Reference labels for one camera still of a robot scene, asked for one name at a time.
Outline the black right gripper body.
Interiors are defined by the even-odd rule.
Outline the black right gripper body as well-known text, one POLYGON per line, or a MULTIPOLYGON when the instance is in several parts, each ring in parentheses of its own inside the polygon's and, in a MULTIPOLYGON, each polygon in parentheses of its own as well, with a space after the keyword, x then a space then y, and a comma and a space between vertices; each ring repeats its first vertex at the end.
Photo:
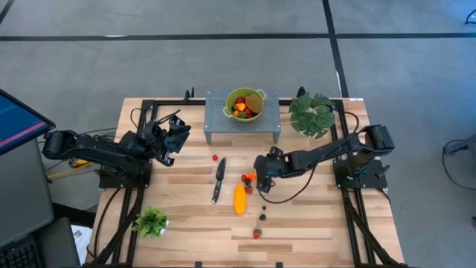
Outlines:
POLYGON ((286 161, 284 152, 275 146, 270 148, 266 156, 259 155, 255 159, 254 169, 258 179, 289 178, 298 175, 298 171, 292 169, 286 161))

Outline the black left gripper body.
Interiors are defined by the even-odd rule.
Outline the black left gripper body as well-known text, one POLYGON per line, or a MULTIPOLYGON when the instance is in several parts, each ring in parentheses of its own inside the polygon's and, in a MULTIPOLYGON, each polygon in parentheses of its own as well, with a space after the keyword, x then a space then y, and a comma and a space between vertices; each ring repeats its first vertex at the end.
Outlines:
POLYGON ((147 142, 149 157, 156 159, 164 166, 173 166, 174 159, 170 154, 174 152, 174 146, 170 143, 168 132, 160 128, 157 121, 150 121, 145 125, 143 136, 147 142))

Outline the yellow toy squash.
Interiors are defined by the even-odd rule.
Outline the yellow toy squash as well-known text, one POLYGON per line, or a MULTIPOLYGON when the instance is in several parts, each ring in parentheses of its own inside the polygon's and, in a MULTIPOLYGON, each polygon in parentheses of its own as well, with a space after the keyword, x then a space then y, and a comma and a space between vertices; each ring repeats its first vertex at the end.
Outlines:
POLYGON ((234 190, 234 211, 236 214, 244 214, 247 206, 245 186, 238 184, 234 190))

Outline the green plastic colander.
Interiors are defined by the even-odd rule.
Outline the green plastic colander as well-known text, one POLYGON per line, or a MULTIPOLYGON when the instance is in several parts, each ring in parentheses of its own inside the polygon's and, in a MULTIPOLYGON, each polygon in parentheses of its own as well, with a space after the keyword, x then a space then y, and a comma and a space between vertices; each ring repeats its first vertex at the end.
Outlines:
POLYGON ((257 95, 258 97, 260 97, 263 100, 263 110, 264 110, 265 100, 267 98, 267 94, 262 89, 238 88, 238 89, 233 90, 227 96, 226 104, 225 104, 225 107, 223 108, 224 115, 228 118, 233 118, 233 119, 236 119, 236 120, 242 121, 242 122, 253 121, 257 117, 259 117, 263 113, 263 110, 259 114, 253 113, 253 115, 246 115, 245 110, 240 112, 237 109, 237 111, 239 111, 239 115, 237 117, 235 117, 233 115, 234 111, 232 111, 231 107, 232 106, 237 107, 237 104, 235 103, 235 100, 237 98, 240 98, 240 97, 246 98, 249 95, 257 95))

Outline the brown toy kiwi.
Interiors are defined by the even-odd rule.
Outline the brown toy kiwi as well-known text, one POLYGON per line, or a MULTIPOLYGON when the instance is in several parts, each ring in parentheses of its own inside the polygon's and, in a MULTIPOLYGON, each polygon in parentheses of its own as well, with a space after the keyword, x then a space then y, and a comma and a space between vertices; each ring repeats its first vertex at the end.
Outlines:
POLYGON ((245 105, 253 113, 259 114, 263 110, 263 100, 257 95, 249 95, 245 98, 245 105))

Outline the grey perforated metal shelf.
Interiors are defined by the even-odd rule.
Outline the grey perforated metal shelf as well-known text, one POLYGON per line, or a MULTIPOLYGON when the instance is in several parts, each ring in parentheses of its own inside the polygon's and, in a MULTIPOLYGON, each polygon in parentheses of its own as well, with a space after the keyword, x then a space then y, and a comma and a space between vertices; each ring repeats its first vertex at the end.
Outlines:
POLYGON ((267 91, 263 113, 249 122, 228 118, 223 113, 227 96, 231 90, 214 90, 207 93, 205 101, 204 133, 208 144, 213 133, 271 133, 273 143, 279 141, 281 133, 280 105, 276 91, 267 91))

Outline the black kitchen knife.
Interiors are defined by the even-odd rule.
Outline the black kitchen knife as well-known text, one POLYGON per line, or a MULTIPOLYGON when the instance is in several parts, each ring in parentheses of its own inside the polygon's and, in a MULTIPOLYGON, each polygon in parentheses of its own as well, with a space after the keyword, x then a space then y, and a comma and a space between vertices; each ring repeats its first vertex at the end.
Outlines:
POLYGON ((213 204, 216 204, 219 199, 219 193, 222 186, 222 180, 224 179, 224 175, 225 175, 225 167, 226 167, 226 158, 223 158, 220 161, 216 171, 216 184, 213 190, 213 197, 211 199, 211 202, 213 204))

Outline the potted monstera plant white pot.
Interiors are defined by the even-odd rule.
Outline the potted monstera plant white pot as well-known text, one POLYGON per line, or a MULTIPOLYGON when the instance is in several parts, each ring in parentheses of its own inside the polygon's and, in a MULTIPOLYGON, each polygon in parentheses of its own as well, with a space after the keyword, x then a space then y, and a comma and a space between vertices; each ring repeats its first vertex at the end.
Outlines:
POLYGON ((292 99, 289 105, 292 127, 307 137, 319 139, 335 124, 334 104, 326 96, 308 92, 292 99))

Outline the small green leafy plant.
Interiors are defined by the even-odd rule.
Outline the small green leafy plant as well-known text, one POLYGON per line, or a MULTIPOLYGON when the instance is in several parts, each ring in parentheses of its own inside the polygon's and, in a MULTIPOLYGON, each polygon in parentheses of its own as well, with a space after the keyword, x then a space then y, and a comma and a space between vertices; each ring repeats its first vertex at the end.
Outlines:
POLYGON ((147 207, 135 220, 132 230, 142 237, 161 237, 170 224, 169 217, 158 208, 147 207))

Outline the white paper sheet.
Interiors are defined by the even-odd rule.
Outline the white paper sheet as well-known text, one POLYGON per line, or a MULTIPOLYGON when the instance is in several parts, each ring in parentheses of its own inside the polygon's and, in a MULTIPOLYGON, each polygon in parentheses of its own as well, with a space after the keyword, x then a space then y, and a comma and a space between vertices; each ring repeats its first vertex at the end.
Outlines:
POLYGON ((88 255, 87 246, 91 240, 92 229, 84 226, 72 225, 71 230, 74 236, 74 242, 77 249, 77 254, 80 259, 80 264, 84 264, 88 255))

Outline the blue screen monitor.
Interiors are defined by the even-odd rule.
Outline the blue screen monitor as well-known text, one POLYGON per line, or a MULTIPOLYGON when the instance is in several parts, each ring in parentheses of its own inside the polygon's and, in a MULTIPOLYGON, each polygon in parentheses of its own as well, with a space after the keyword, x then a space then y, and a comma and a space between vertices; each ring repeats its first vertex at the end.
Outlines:
POLYGON ((0 89, 0 156, 55 128, 53 121, 0 89))

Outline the black keyboard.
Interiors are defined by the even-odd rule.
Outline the black keyboard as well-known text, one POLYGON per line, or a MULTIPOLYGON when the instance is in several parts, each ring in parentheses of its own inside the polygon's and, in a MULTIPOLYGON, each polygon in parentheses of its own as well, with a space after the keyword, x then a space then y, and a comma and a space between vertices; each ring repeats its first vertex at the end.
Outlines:
POLYGON ((34 238, 24 237, 0 248, 0 268, 42 268, 34 238))

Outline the black aluminium rig frame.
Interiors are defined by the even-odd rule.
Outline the black aluminium rig frame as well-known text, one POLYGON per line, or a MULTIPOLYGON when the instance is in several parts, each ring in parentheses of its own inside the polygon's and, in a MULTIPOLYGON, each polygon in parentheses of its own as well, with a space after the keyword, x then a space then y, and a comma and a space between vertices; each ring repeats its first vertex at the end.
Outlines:
POLYGON ((192 127, 172 167, 153 165, 143 193, 143 207, 158 208, 170 224, 160 238, 127 230, 101 268, 407 268, 388 200, 371 188, 349 193, 338 188, 333 160, 303 176, 278 180, 269 194, 248 195, 245 213, 236 214, 234 189, 255 158, 269 151, 271 135, 218 134, 208 144, 202 98, 127 98, 118 135, 138 123, 140 106, 158 117, 176 112, 192 127), (225 175, 213 204, 223 158, 225 175), (253 239, 255 228, 263 231, 258 239, 253 239))

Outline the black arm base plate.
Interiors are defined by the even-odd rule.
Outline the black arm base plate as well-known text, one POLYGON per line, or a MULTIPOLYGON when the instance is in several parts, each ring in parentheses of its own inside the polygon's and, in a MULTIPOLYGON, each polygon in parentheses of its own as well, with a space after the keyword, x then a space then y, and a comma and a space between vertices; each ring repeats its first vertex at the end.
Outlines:
POLYGON ((380 190, 387 188, 385 173, 390 169, 390 165, 383 166, 380 160, 372 160, 365 166, 358 167, 354 175, 349 172, 347 160, 335 161, 333 168, 338 188, 375 188, 380 190))
POLYGON ((99 188, 148 188, 152 163, 139 167, 134 172, 116 171, 113 167, 102 165, 97 171, 99 188))

